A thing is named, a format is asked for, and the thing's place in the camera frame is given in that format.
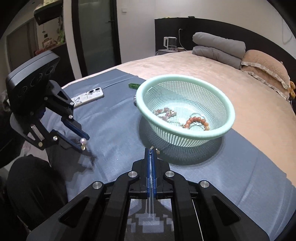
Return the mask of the blue cloth mat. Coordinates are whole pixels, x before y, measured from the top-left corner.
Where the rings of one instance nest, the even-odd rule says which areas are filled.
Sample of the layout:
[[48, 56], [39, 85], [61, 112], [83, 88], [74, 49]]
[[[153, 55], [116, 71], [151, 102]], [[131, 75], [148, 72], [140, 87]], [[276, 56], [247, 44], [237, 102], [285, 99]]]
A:
[[74, 111], [90, 139], [79, 153], [54, 145], [46, 150], [51, 166], [73, 199], [94, 181], [108, 183], [144, 157], [145, 148], [186, 179], [207, 180], [259, 225], [271, 240], [295, 240], [295, 187], [262, 151], [235, 130], [199, 147], [177, 147], [159, 138], [134, 105], [137, 76], [111, 70], [65, 88], [76, 97], [100, 87], [104, 97]]

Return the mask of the upper grey folded quilt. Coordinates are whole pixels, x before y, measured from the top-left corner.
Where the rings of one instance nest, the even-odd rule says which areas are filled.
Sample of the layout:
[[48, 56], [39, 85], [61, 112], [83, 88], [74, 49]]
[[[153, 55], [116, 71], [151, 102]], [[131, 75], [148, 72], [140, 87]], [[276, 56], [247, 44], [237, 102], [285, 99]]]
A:
[[226, 39], [204, 32], [196, 32], [192, 39], [197, 45], [215, 48], [240, 59], [246, 52], [246, 45], [243, 41]]

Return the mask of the black headboard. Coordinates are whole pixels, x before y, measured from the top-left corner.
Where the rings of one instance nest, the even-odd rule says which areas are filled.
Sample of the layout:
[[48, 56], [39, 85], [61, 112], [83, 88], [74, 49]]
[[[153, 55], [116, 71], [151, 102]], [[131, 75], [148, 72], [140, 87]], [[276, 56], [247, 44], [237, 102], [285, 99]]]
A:
[[271, 40], [245, 28], [200, 18], [161, 18], [154, 20], [154, 31], [156, 51], [164, 49], [164, 37], [176, 37], [178, 47], [192, 50], [196, 45], [192, 36], [196, 32], [205, 32], [227, 39], [243, 41], [246, 50], [259, 50], [283, 62], [290, 80], [295, 82], [295, 58]]

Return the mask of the mint green plastic basket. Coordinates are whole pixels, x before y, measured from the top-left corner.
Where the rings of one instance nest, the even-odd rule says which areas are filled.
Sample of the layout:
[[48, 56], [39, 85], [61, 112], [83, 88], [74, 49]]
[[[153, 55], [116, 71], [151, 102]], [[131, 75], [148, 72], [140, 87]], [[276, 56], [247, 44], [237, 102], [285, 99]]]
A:
[[213, 84], [185, 75], [161, 75], [142, 83], [136, 105], [162, 140], [197, 147], [222, 137], [233, 126], [230, 99]]

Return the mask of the dark glass door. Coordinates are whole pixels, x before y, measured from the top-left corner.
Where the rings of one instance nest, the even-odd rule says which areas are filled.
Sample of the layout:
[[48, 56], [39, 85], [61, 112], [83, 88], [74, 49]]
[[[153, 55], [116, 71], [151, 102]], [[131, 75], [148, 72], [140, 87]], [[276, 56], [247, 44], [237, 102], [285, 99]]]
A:
[[82, 77], [120, 65], [116, 1], [71, 1], [71, 10]]

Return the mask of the beige bed blanket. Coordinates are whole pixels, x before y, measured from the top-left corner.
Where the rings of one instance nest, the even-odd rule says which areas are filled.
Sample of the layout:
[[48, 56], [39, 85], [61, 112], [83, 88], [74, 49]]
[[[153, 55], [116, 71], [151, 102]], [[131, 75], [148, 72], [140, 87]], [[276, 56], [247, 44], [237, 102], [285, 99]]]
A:
[[130, 61], [117, 69], [144, 80], [179, 74], [213, 84], [234, 105], [234, 130], [269, 157], [295, 184], [295, 113], [288, 101], [267, 85], [240, 70], [191, 52]]

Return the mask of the white phone with case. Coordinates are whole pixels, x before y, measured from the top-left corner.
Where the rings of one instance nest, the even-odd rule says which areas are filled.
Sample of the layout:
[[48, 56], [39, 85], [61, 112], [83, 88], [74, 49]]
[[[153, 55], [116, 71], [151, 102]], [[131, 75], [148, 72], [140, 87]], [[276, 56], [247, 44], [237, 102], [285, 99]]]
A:
[[79, 94], [76, 97], [71, 98], [74, 102], [74, 108], [78, 108], [95, 100], [104, 97], [102, 88], [97, 87], [95, 89], [89, 90], [85, 93]]

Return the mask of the grey nightstand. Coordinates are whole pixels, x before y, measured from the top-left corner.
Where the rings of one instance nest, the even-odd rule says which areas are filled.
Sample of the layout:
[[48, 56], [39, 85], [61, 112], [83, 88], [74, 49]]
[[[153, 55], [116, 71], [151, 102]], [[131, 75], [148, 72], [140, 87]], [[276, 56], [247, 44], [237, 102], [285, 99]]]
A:
[[164, 54], [171, 54], [171, 53], [179, 53], [184, 52], [185, 50], [183, 48], [177, 48], [176, 50], [169, 50], [169, 49], [162, 49], [156, 51], [156, 56], [164, 55]]

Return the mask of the pink ruffled pillow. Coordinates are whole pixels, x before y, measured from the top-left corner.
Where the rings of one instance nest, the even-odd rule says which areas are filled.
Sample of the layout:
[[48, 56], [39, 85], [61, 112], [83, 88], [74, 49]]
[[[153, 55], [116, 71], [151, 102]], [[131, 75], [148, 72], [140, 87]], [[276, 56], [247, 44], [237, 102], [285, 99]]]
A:
[[285, 100], [290, 97], [290, 77], [280, 61], [258, 50], [248, 50], [241, 60], [241, 70], [277, 92]]

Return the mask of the brown teddy bear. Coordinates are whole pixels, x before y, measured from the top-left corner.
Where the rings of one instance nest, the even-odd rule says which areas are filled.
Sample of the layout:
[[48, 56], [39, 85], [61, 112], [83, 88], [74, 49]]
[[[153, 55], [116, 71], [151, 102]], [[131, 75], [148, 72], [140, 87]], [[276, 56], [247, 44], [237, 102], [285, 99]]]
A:
[[288, 92], [291, 99], [295, 99], [296, 97], [295, 89], [296, 89], [295, 84], [292, 81], [290, 81], [290, 88], [288, 89]]

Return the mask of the white electric kettle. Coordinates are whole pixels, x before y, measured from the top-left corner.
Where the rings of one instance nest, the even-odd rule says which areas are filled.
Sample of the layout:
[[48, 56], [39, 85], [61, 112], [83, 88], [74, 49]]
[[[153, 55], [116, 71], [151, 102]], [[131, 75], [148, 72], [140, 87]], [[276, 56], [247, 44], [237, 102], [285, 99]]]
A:
[[175, 51], [177, 49], [177, 38], [176, 37], [164, 37], [163, 46], [167, 50]]

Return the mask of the grey folded quilt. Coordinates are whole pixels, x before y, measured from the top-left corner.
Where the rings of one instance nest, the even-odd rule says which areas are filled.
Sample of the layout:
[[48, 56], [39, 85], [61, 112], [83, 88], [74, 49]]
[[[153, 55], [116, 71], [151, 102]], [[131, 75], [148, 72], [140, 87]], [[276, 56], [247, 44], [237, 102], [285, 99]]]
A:
[[241, 68], [241, 59], [212, 47], [195, 46], [192, 54], [218, 61], [235, 69]]
[[226, 39], [204, 32], [196, 32], [192, 39], [197, 45], [215, 48], [240, 59], [246, 52], [246, 45], [243, 41]]

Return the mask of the lower grey folded quilt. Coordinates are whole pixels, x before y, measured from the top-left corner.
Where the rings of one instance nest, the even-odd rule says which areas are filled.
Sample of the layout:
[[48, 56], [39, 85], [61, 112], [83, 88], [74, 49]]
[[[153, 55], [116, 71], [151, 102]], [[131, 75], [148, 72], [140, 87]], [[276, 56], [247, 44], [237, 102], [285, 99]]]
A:
[[235, 69], [241, 68], [241, 59], [212, 47], [195, 46], [192, 54], [218, 61]]

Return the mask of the pearl drop earring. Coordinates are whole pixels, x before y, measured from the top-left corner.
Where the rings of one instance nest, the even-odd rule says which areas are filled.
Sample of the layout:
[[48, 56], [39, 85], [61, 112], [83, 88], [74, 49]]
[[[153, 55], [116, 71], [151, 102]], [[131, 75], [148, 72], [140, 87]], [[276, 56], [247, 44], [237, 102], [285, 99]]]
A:
[[86, 138], [80, 139], [81, 149], [84, 151], [86, 149], [87, 140]]

